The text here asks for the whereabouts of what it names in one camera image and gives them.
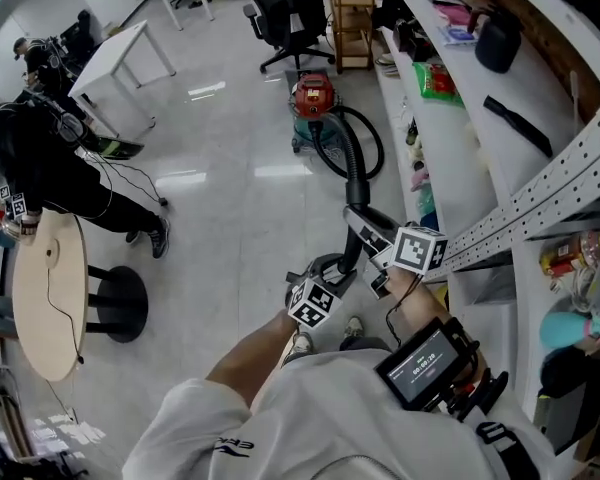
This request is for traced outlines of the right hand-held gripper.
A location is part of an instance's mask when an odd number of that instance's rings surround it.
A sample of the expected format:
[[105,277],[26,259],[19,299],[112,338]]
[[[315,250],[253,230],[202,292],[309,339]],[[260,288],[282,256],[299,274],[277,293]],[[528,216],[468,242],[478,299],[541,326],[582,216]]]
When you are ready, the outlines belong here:
[[364,242],[368,261],[364,281],[377,299],[388,295],[387,270],[397,267],[424,276],[443,262],[448,240],[445,235],[420,226],[397,227],[384,234],[379,224],[348,205],[343,210],[347,225]]

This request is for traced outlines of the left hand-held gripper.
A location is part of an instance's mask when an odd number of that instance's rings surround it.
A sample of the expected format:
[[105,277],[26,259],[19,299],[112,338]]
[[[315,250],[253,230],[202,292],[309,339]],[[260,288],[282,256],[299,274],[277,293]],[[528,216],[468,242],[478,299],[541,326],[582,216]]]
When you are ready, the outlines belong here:
[[356,278],[356,271],[339,270],[343,255],[330,253],[315,258],[302,274],[286,274],[287,314],[299,325],[315,329],[342,305],[342,297]]

